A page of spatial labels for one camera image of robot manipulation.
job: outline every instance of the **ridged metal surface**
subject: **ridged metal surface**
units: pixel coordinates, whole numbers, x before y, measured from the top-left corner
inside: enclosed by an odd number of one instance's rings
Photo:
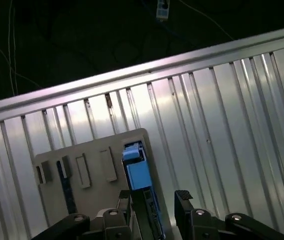
[[[47,227],[35,155],[137,128],[148,131],[172,225],[182,189],[221,219],[241,212],[284,233],[280,49],[1,121],[0,240]]]

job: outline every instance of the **rectangular slot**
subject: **rectangular slot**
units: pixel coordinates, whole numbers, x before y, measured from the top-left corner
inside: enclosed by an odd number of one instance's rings
[[[71,174],[71,167],[70,167],[68,156],[62,157],[62,161],[60,161],[60,163],[62,167],[63,177],[65,179],[69,178],[72,174]]]
[[[100,151],[100,159],[106,180],[108,182],[117,180],[110,148]]]
[[[37,172],[38,182],[40,184],[43,184],[43,178],[42,178],[41,169],[39,166],[36,166],[36,172]]]
[[[49,166],[49,161],[44,161],[41,163],[41,168],[44,176],[44,182],[52,181],[52,174]]]
[[[76,165],[78,170],[78,178],[79,178],[79,184],[81,188],[85,189],[91,186],[91,181],[88,174],[88,168],[86,164],[85,155],[82,154],[82,156],[77,157],[76,159]]]

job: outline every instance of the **blue cable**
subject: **blue cable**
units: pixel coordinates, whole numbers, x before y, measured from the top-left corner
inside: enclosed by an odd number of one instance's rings
[[[148,12],[148,14],[154,18],[155,22],[157,24],[159,24],[160,26],[162,26],[168,33],[170,33],[171,35],[177,37],[178,39],[180,40],[183,40],[183,41],[186,41],[188,42],[189,44],[191,44],[193,47],[195,47],[195,45],[190,41],[188,40],[187,38],[179,35],[178,33],[174,32],[173,30],[171,30],[169,27],[167,27],[164,23],[162,23],[161,21],[159,21],[156,16],[152,13],[152,11],[150,10],[150,8],[145,4],[144,0],[141,0],[142,2],[142,5],[143,7],[146,9],[146,11]]]

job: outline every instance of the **wire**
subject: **wire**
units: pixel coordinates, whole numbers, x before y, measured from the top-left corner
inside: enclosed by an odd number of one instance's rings
[[[208,9],[205,6],[205,4],[201,3],[200,0],[196,0],[196,4],[199,5],[204,10],[204,12],[211,14],[211,15],[232,14],[234,12],[238,12],[245,6],[247,2],[248,1],[246,0],[241,0],[241,2],[236,7],[226,9],[226,10],[214,11],[214,10]]]
[[[36,82],[34,82],[33,80],[29,79],[28,77],[25,77],[19,73],[17,73],[16,71],[14,71],[14,69],[10,66],[9,64],[9,61],[7,60],[5,54],[2,52],[2,50],[0,49],[0,53],[2,54],[2,56],[4,57],[4,59],[6,60],[8,66],[10,67],[11,71],[13,71],[17,76],[25,79],[25,80],[28,80],[30,83],[33,83],[34,85],[36,85],[37,87],[39,87],[40,89],[42,89],[43,87],[41,87],[39,84],[37,84]]]
[[[13,80],[12,80],[12,75],[11,75],[11,52],[10,52],[12,2],[13,2],[13,0],[10,1],[10,7],[8,8],[7,48],[8,48],[8,64],[9,64],[9,66],[10,66],[10,69],[9,69],[9,70],[10,70],[10,72],[9,72],[9,78],[10,78],[10,83],[11,83],[11,88],[12,88],[13,96],[15,96],[14,87],[13,87]]]
[[[154,18],[154,20],[156,21],[157,24],[159,24],[160,26],[162,26],[168,33],[170,33],[171,35],[177,37],[178,39],[181,39],[185,42],[188,42],[189,44],[191,44],[193,47],[196,47],[190,40],[188,40],[187,38],[177,34],[176,32],[174,32],[173,30],[171,30],[169,27],[167,27],[165,24],[163,24],[161,21],[159,21],[156,16],[153,14],[153,12],[150,10],[150,8],[145,4],[144,0],[141,0],[143,7],[147,10],[147,12],[149,13],[150,16],[152,16]]]
[[[14,71],[16,72],[15,50],[16,50],[16,45],[15,45],[15,8],[13,8],[13,59],[14,59]],[[15,83],[16,95],[18,95],[16,74],[14,74],[14,83]]]
[[[225,33],[231,40],[235,40],[232,36],[230,36],[214,19],[212,19],[210,16],[206,15],[205,13],[203,13],[202,11],[199,11],[198,9],[188,5],[187,3],[185,3],[183,0],[178,0],[180,1],[182,4],[184,4],[186,7],[192,9],[193,11],[203,15],[204,17],[208,18],[210,21],[212,21],[220,30],[223,31],[223,33]]]

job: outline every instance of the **bolt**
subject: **bolt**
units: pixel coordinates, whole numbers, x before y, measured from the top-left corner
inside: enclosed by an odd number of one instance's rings
[[[76,222],[82,221],[83,219],[84,219],[84,217],[80,216],[80,215],[74,217],[74,221],[76,221]]]
[[[197,213],[198,215],[203,215],[205,212],[204,212],[203,210],[197,210],[196,213]]]
[[[238,216],[238,215],[233,215],[232,218],[233,218],[234,220],[236,220],[236,221],[239,221],[239,220],[242,219],[242,217],[241,217],[241,216]]]
[[[117,211],[115,211],[115,210],[111,210],[109,213],[110,213],[110,215],[117,215]]]

